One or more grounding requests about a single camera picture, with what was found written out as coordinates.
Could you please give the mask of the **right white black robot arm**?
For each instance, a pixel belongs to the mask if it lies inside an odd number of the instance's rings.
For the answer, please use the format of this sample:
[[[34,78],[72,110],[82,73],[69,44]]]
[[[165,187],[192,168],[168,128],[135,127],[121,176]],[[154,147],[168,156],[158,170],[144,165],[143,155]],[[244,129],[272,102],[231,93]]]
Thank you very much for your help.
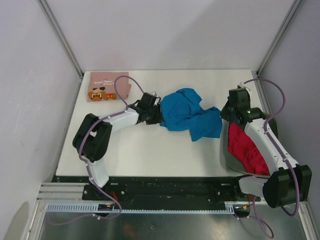
[[[242,201],[254,195],[264,198],[271,208],[307,200],[312,171],[308,165],[300,165],[281,145],[267,117],[258,107],[251,107],[247,89],[238,87],[228,92],[221,117],[234,123],[253,141],[269,170],[269,177],[261,174],[243,175],[230,188],[231,196]]]

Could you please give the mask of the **aluminium frame post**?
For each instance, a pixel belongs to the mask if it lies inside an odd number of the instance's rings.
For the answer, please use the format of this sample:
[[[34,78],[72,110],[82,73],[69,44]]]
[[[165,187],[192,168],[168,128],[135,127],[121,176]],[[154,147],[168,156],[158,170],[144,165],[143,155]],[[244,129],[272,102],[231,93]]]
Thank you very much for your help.
[[[279,46],[280,42],[282,41],[283,37],[285,36],[286,32],[288,31],[289,27],[291,26],[292,22],[294,21],[296,15],[298,14],[300,8],[303,6],[305,0],[294,0],[292,5],[290,6],[287,14],[285,15],[279,29],[277,30],[267,52],[265,53],[261,63],[259,64],[256,75],[260,77],[265,70],[266,66],[268,65],[269,61],[271,60],[272,56],[274,55],[277,47]]]
[[[69,45],[67,38],[65,37],[65,34],[62,31],[62,28],[60,24],[58,23],[49,3],[47,0],[37,0],[44,16],[46,17],[49,25],[51,26],[57,40],[59,41],[60,45],[62,46],[62,49],[64,50],[67,58],[70,60],[71,65],[75,69],[77,75],[79,78],[83,78],[84,73],[81,70],[80,64],[78,63],[75,54],[72,51],[71,46]]]

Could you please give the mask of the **red t shirt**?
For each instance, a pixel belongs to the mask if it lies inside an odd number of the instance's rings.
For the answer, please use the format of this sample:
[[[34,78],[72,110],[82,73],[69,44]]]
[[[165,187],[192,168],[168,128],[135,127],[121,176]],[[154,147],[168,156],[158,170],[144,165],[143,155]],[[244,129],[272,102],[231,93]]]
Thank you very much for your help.
[[[228,151],[244,166],[250,174],[269,176],[265,159],[250,137],[235,123],[228,127]]]

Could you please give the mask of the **grey plastic basket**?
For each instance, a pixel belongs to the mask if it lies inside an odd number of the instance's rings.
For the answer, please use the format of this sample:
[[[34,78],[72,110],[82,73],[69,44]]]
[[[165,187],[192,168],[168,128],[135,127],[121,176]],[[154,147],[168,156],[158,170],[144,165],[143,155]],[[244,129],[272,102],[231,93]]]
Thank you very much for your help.
[[[254,177],[268,179],[269,175],[253,174],[246,171],[243,164],[238,161],[228,151],[228,136],[229,136],[229,122],[222,120],[222,130],[220,134],[220,163],[226,170],[235,174],[236,176],[252,175]]]

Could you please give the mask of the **left aluminium frame post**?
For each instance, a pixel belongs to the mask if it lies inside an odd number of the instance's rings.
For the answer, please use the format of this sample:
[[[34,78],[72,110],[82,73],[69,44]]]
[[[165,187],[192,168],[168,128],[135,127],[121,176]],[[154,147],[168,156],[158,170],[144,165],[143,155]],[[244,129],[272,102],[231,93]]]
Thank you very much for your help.
[[[78,63],[75,54],[72,51],[71,46],[69,45],[67,38],[65,37],[65,34],[62,31],[62,28],[60,24],[58,23],[49,3],[47,0],[37,0],[44,16],[46,17],[49,25],[51,26],[57,40],[59,41],[60,45],[62,46],[62,49],[64,50],[67,58],[70,60],[71,65],[75,69],[77,75],[79,78],[83,78],[84,73],[81,70],[80,64]]]

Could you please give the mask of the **folded pink printed t shirt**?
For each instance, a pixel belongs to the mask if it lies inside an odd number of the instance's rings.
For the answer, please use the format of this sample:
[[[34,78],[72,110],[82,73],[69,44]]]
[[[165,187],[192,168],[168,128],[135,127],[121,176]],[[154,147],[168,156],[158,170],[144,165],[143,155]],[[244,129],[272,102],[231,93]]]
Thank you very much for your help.
[[[92,71],[87,89],[87,102],[124,100],[129,97],[131,84],[128,72]]]

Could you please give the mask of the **right aluminium frame post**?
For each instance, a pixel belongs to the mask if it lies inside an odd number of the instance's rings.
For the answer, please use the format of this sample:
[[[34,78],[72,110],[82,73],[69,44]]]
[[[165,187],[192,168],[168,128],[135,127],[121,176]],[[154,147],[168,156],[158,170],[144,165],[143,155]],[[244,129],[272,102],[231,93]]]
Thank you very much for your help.
[[[279,29],[277,30],[267,52],[265,53],[261,63],[259,64],[256,75],[260,77],[265,70],[266,66],[268,65],[269,61],[271,60],[272,56],[274,55],[277,47],[279,46],[280,42],[282,41],[283,37],[285,36],[286,32],[288,31],[289,27],[291,26],[292,22],[294,21],[296,15],[298,14],[300,8],[303,6],[305,0],[294,0],[292,5],[290,6],[287,14],[285,15]]]

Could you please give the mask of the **blue t shirt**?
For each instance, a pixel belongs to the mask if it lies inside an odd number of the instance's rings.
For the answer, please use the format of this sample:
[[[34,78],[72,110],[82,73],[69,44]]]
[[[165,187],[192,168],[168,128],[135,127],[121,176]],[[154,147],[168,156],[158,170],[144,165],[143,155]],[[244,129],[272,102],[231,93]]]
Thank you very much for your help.
[[[220,138],[223,127],[221,111],[215,106],[203,109],[201,101],[192,88],[182,88],[166,95],[160,101],[163,117],[160,125],[174,132],[188,130],[193,142],[201,138]]]

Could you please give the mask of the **aluminium extrusion rail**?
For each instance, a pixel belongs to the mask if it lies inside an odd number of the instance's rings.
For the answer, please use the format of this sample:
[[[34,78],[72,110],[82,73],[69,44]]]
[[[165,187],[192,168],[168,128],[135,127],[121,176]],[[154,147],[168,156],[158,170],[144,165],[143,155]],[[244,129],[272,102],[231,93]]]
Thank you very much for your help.
[[[81,201],[85,185],[85,183],[43,182],[36,199],[40,202]]]

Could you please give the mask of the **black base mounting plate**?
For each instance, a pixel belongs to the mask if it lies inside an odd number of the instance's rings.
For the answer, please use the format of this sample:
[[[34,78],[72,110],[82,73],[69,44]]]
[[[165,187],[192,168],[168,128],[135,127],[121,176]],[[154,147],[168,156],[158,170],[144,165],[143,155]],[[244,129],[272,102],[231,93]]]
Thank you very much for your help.
[[[54,176],[54,183],[85,183],[82,199],[99,201],[99,211],[111,210],[117,200],[131,211],[225,210],[225,202],[250,206],[260,197],[241,192],[237,176],[138,177],[112,176],[99,191],[85,176]]]

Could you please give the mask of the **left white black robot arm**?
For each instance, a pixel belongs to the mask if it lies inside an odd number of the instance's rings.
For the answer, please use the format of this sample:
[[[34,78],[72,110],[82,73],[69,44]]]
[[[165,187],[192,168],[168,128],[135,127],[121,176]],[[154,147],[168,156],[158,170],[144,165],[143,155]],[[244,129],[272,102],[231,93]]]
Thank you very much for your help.
[[[103,117],[92,113],[84,117],[73,138],[72,145],[79,159],[85,162],[89,181],[95,185],[93,194],[98,199],[105,200],[111,193],[111,188],[107,185],[110,177],[103,158],[112,133],[140,123],[146,125],[162,123],[160,101],[161,97],[145,92],[141,99],[127,104],[124,110]]]

